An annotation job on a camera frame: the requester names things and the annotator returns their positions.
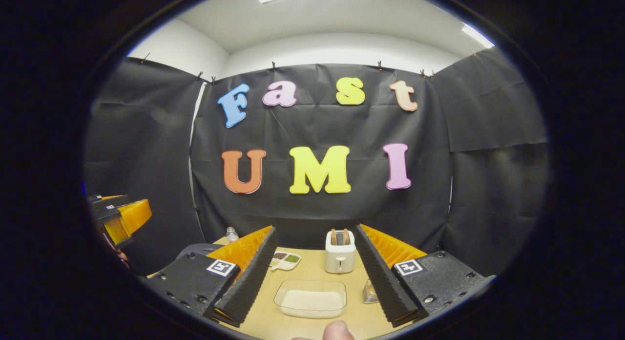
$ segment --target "orange letter u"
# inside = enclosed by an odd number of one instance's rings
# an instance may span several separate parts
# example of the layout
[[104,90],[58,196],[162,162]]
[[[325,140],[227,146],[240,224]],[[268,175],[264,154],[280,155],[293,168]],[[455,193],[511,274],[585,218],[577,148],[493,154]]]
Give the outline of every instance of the orange letter u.
[[228,190],[234,193],[253,193],[261,186],[263,179],[263,158],[267,152],[263,150],[248,151],[251,160],[250,181],[239,181],[239,158],[243,157],[240,151],[225,151],[221,154],[224,160],[224,183]]

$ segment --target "plate with food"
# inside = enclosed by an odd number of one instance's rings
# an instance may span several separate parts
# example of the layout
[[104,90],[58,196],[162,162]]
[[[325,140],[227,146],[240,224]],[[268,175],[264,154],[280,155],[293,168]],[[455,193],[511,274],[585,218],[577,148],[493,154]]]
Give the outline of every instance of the plate with food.
[[302,256],[295,253],[288,253],[285,251],[275,251],[273,258],[271,259],[270,268],[272,271],[275,269],[283,269],[284,271],[290,271],[295,268]]

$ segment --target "foam letter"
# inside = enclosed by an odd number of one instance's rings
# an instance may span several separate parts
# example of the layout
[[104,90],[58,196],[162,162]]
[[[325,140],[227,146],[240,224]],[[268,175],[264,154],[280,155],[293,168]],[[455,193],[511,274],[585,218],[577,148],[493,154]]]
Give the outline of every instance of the foam letter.
[[364,91],[361,90],[363,86],[362,80],[357,77],[339,78],[336,82],[336,100],[340,104],[361,104],[364,102]]
[[269,92],[263,96],[263,103],[268,106],[293,106],[297,99],[295,99],[295,89],[297,87],[290,81],[278,81],[271,84],[267,89]]
[[221,104],[226,113],[227,128],[235,126],[245,118],[245,111],[240,111],[239,107],[245,108],[248,106],[248,100],[245,98],[245,95],[239,95],[239,93],[245,93],[249,90],[250,86],[240,84],[217,100],[217,103]]
[[224,160],[224,183],[228,190],[234,193],[252,193],[261,186],[263,179],[263,158],[267,152],[263,150],[250,150],[248,157],[252,161],[250,181],[239,181],[239,158],[243,157],[240,151],[225,151],[221,154]]
[[351,191],[348,184],[347,157],[350,149],[345,146],[332,146],[326,152],[321,164],[310,147],[294,147],[289,154],[295,159],[295,178],[291,193],[308,193],[310,187],[306,185],[306,177],[315,192],[321,191],[323,183],[328,178],[327,193],[346,193]]
[[382,147],[389,155],[390,180],[386,183],[389,190],[406,189],[410,187],[410,179],[406,177],[406,151],[405,144],[388,144]]
[[399,80],[394,84],[391,84],[391,90],[395,91],[395,97],[397,97],[397,103],[403,110],[415,111],[419,106],[417,102],[410,100],[410,93],[414,93],[415,89],[407,86],[406,82]]

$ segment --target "finger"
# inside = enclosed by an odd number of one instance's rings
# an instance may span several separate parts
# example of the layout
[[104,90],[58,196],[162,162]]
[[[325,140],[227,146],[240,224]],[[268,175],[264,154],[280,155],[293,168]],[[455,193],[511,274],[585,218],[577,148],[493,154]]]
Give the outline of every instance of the finger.
[[118,250],[118,256],[119,258],[121,258],[121,260],[128,260],[128,257],[126,257],[125,253],[121,252]]
[[323,340],[354,340],[348,330],[348,325],[342,320],[335,320],[326,326],[323,332]]

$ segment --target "person's thumb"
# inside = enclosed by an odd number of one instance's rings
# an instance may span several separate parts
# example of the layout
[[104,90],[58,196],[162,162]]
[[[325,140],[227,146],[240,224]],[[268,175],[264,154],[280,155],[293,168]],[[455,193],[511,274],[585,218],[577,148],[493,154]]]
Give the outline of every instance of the person's thumb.
[[342,320],[335,320],[326,326],[323,332],[323,340],[354,340],[348,330],[348,325]]

